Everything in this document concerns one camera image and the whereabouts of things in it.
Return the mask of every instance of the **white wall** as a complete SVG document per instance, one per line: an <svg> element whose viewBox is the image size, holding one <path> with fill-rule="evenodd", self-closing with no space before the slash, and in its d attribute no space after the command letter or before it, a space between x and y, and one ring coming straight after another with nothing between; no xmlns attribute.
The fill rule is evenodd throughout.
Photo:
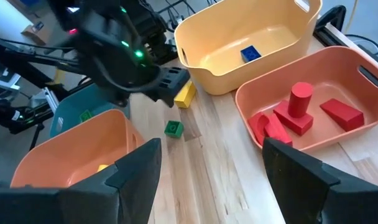
<svg viewBox="0 0 378 224"><path fill-rule="evenodd" d="M7 0L0 0L0 38L31 43L21 32L31 21L23 16Z"/></svg>

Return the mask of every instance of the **wooden table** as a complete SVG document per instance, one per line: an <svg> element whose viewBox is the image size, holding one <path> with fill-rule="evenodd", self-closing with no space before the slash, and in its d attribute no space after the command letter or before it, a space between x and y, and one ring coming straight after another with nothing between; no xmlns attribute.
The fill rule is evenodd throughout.
<svg viewBox="0 0 378 224"><path fill-rule="evenodd" d="M336 29L329 29L358 49ZM313 39L308 53L321 48ZM166 66L171 65L180 63L175 60ZM244 127L234 93L211 96L196 87L189 109L132 96L134 126L146 140L162 140L162 170L149 223L284 223L260 149ZM166 137L168 120L184 124L182 138ZM378 185L378 126L360 138L310 154Z"/></svg>

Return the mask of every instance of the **green lego block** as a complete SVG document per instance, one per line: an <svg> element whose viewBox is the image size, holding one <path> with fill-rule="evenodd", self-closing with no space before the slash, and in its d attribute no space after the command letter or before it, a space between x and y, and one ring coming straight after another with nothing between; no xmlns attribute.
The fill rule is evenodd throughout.
<svg viewBox="0 0 378 224"><path fill-rule="evenodd" d="M88 119L92 118L92 114L89 110L86 110L84 111L81 115L80 115L80 120L81 122L84 122Z"/></svg>
<svg viewBox="0 0 378 224"><path fill-rule="evenodd" d="M168 121L164 134L171 138L180 138L183 132L183 124L179 121Z"/></svg>

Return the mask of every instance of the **orange plastic bin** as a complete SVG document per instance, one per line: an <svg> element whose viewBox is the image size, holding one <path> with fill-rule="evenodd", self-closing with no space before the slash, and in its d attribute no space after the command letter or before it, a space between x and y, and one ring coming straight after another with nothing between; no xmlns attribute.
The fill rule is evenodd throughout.
<svg viewBox="0 0 378 224"><path fill-rule="evenodd" d="M109 110L35 147L18 165L11 187L69 187L143 145L119 110Z"/></svg>
<svg viewBox="0 0 378 224"><path fill-rule="evenodd" d="M295 0L223 0L185 19L175 31L181 63L212 95L292 62L307 52L321 0L306 12ZM253 45L262 57L244 63Z"/></svg>
<svg viewBox="0 0 378 224"><path fill-rule="evenodd" d="M293 147L301 151L317 149L363 134L378 124L378 68L356 51L346 47L328 47L282 68L255 78L241 86L236 104L252 140L256 141L247 120L254 114L272 110L290 96L297 82L313 85L307 113L313 126L303 136L287 132ZM344 131L321 108L332 98L356 108L364 114L364 126Z"/></svg>

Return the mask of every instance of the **yellow lego block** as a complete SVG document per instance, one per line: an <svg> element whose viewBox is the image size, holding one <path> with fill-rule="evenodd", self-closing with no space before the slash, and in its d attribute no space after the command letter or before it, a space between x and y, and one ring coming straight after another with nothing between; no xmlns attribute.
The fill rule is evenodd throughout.
<svg viewBox="0 0 378 224"><path fill-rule="evenodd" d="M189 80L174 99L179 108L189 108L190 102L196 93L195 84Z"/></svg>
<svg viewBox="0 0 378 224"><path fill-rule="evenodd" d="M108 165L99 165L98 172L101 171L101 170L103 170L103 169L105 169L105 168L107 168L107 167L108 167Z"/></svg>

